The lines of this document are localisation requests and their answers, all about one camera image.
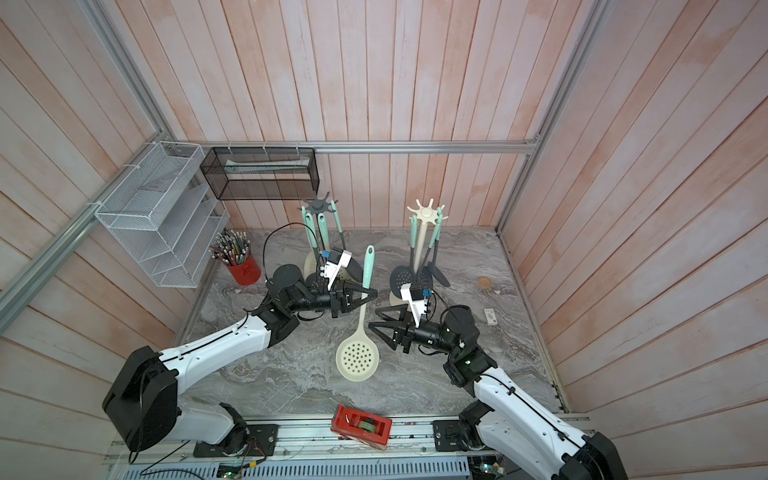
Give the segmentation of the cream skimmer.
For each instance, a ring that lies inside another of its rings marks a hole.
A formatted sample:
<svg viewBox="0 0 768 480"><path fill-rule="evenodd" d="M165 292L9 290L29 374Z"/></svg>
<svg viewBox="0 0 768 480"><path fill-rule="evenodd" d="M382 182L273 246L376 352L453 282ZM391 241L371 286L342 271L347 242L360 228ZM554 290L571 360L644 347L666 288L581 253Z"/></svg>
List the cream skimmer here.
<svg viewBox="0 0 768 480"><path fill-rule="evenodd" d="M369 245L366 249L363 265L362 286L371 284L375 264L375 249ZM358 324L355 332L343 340L336 351L336 366L341 375L352 382L369 379L379 364L379 351L375 343L365 333L367 304L359 309Z"/></svg>
<svg viewBox="0 0 768 480"><path fill-rule="evenodd" d="M302 220L303 220L303 223L305 225L304 213L311 213L311 212L308 210L307 207L302 206L301 207L301 213L302 213ZM306 259L305 259L305 262L304 262L304 267L303 267L303 273L304 273L305 277L310 277L312 275L315 275L316 263L315 263L314 252L313 252L312 244L311 244L311 235L310 235L310 232L309 232L308 228L306 227L306 225L305 225L305 228L306 228L306 231L307 231L307 238L308 238L308 242L309 242L309 246L310 246L310 252L306 256Z"/></svg>
<svg viewBox="0 0 768 480"><path fill-rule="evenodd" d="M330 237L329 237L329 230L328 230L328 226L327 226L327 221L326 221L325 215L323 213L321 213L318 216L318 226L319 226L319 229L320 229L320 235L321 235L321 239L322 239L323 246L324 246L323 250L326 250L326 251L332 250L332 248L330 247ZM350 280L350 279L351 279L351 277L348 275L348 273L346 271L346 268L341 269L339 274L338 274L338 276L337 276L337 278L336 278L336 280Z"/></svg>

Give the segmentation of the grey solid spoon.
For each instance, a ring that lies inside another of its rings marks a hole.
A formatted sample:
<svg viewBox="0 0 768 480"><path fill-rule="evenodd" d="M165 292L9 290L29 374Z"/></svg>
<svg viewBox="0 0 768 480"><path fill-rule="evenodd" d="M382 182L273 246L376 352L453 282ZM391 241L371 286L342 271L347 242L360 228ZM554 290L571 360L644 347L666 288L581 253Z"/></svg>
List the grey solid spoon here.
<svg viewBox="0 0 768 480"><path fill-rule="evenodd" d="M325 277L322 275L322 256L320 254L320 240L318 239L317 229L315 226L315 221L311 213L304 213L304 221L305 225L308 228L310 235L311 235L311 244L312 249L314 252L315 257L315 283L318 287L326 288L327 287L327 281Z"/></svg>

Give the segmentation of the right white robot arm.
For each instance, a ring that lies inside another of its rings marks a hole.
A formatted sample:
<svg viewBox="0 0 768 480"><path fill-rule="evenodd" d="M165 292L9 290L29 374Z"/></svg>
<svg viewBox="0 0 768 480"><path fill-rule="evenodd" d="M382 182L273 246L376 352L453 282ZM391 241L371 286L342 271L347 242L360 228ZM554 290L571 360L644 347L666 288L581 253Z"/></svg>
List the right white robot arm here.
<svg viewBox="0 0 768 480"><path fill-rule="evenodd" d="M614 443L600 432L589 436L547 410L519 387L478 343L480 332L466 305L446 308L441 320L415 323L405 305L375 310L368 328L391 349L414 344L446 355L451 383L474 402L459 415L459 437L467 449L488 447L534 479L626 479Z"/></svg>

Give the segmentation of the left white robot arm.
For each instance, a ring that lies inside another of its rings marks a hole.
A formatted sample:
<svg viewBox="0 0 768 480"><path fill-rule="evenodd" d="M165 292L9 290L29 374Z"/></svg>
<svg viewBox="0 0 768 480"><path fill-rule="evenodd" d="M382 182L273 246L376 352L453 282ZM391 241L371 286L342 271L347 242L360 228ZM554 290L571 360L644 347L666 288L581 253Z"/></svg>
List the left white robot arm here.
<svg viewBox="0 0 768 480"><path fill-rule="evenodd" d="M245 317L196 341L160 352L145 346L125 361L102 408L132 453L163 440L202 442L227 456L243 452L249 428L228 403L200 404L181 395L212 372L285 340L300 324L299 312L328 310L333 316L361 309L375 299L372 259L366 259L360 284L334 288L306 283L301 269L280 266L266 280L267 295Z"/></svg>

